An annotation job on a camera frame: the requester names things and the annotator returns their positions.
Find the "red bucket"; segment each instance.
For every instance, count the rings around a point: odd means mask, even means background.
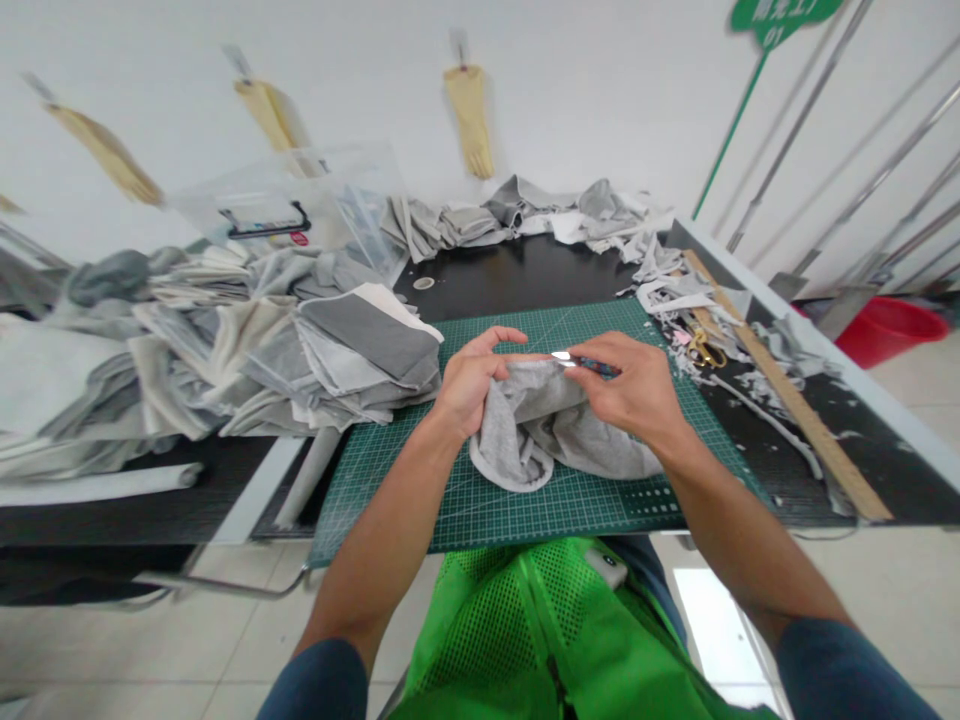
[[[864,370],[925,342],[943,340],[950,326],[935,312],[895,298],[873,298],[837,338],[837,347]]]

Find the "blue sleeve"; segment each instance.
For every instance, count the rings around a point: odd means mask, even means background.
[[[776,652],[797,720],[937,720],[937,714],[863,635],[833,620],[797,620]]]
[[[312,645],[280,673],[257,720],[364,720],[367,672],[346,640]]]

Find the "plastic storage box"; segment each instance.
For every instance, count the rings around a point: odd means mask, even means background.
[[[405,251],[380,229],[404,194],[389,145],[306,148],[189,188],[167,204],[213,243],[255,250],[294,245],[347,252],[388,277]]]

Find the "grid lines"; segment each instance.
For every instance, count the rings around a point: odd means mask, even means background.
[[[620,330],[666,350],[653,321],[633,298],[574,307],[504,313],[435,323],[443,333],[440,366],[491,325],[522,330],[527,345],[503,343],[498,352],[552,352],[608,330]],[[768,506],[770,500],[696,385],[672,365],[674,385],[687,420],[717,458]],[[387,426],[354,428],[327,492],[311,567],[326,567],[370,502],[427,403],[397,411]],[[533,493],[512,493],[486,480],[470,462],[466,444],[453,466],[440,506],[430,552],[448,552],[544,540],[565,535],[649,532],[685,527],[664,475],[608,480],[560,463],[553,478]]]

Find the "green vest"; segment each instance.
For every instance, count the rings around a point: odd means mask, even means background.
[[[632,576],[611,590],[594,538],[448,553],[391,718],[770,718],[727,705]]]

